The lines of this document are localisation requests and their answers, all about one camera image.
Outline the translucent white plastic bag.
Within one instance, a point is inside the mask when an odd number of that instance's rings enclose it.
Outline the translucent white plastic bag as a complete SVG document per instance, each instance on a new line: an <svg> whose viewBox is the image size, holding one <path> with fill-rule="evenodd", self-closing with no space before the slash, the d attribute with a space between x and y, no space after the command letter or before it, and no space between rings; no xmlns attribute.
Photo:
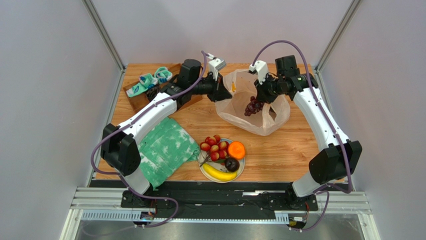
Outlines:
<svg viewBox="0 0 426 240"><path fill-rule="evenodd" d="M291 107L284 95L279 95L271 104L265 104L259 112L245 115L250 97L257 95L256 75L238 69L223 77L231 99L215 103L216 113L226 122L259 136L268 136L281 128L290 118Z"/></svg>

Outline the orange fake tangerine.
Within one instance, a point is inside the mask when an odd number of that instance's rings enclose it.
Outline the orange fake tangerine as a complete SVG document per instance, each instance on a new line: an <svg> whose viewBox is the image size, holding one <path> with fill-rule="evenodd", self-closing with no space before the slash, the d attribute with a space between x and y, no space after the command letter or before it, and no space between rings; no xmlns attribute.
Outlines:
<svg viewBox="0 0 426 240"><path fill-rule="evenodd" d="M246 149L241 142L233 141L229 144L227 153L231 158L242 160L246 155Z"/></svg>

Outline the red fake fruit bunch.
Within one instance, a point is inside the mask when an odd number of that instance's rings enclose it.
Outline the red fake fruit bunch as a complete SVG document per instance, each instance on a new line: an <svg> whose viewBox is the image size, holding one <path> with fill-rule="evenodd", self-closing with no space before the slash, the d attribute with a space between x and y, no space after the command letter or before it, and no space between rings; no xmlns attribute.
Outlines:
<svg viewBox="0 0 426 240"><path fill-rule="evenodd" d="M204 141L199 144L201 150L199 166L206 163L217 163L225 165L225 160L229 157L228 148L230 145L228 139L221 138L218 134L207 136Z"/></svg>

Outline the dark round fake fruit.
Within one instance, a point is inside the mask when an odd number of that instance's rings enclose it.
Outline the dark round fake fruit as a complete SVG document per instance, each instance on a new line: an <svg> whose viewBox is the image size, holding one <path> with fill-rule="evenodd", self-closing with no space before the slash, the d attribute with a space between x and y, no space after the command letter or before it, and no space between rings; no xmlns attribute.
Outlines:
<svg viewBox="0 0 426 240"><path fill-rule="evenodd" d="M228 157L225 161L224 161L224 166L225 168L229 171L229 172L236 172L239 170L240 168L240 161L232 158L232 157Z"/></svg>

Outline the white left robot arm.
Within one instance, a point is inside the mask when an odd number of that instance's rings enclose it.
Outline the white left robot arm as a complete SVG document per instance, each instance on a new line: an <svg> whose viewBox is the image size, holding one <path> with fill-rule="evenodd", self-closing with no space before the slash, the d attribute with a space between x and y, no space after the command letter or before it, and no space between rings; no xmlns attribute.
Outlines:
<svg viewBox="0 0 426 240"><path fill-rule="evenodd" d="M171 77L155 98L133 117L115 126L104 127L100 142L100 156L115 169L134 195L142 196L150 183L140 170L141 156L138 144L162 120L178 111L194 95L206 95L212 102L231 99L219 73L227 64L223 59L207 55L209 62L203 68L200 61L186 59L178 74Z"/></svg>

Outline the dark fake grape bunch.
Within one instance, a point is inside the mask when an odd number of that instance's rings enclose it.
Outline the dark fake grape bunch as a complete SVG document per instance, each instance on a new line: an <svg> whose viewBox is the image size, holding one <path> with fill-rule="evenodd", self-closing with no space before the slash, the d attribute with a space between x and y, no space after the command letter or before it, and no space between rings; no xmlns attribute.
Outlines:
<svg viewBox="0 0 426 240"><path fill-rule="evenodd" d="M258 101L255 96L251 96L250 102L245 107L244 115L249 117L253 114L259 113L263 109L264 104L264 102Z"/></svg>

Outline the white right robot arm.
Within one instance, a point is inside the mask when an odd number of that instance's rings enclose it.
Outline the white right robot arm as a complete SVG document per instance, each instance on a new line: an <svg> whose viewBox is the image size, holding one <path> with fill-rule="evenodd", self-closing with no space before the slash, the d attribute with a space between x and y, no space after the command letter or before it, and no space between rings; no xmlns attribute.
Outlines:
<svg viewBox="0 0 426 240"><path fill-rule="evenodd" d="M281 95L289 96L301 110L315 136L319 153L309 162L308 172L291 184L289 194L295 198L312 195L334 180L346 178L345 193L352 191L352 174L362 153L359 141L352 141L341 130L328 110L315 78L301 73L293 55L275 60L276 73L270 73L267 63L256 60L249 72L257 75L254 85L256 99L271 104Z"/></svg>

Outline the yellow fake banana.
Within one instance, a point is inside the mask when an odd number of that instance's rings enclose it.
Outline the yellow fake banana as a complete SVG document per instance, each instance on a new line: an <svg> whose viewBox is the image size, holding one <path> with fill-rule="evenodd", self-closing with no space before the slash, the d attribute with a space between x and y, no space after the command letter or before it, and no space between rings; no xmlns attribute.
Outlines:
<svg viewBox="0 0 426 240"><path fill-rule="evenodd" d="M237 177L236 172L223 172L220 170L217 170L216 168L212 167L209 164L204 164L202 166L202 169L208 173L211 177L221 181L221 182L228 182L232 181Z"/></svg>

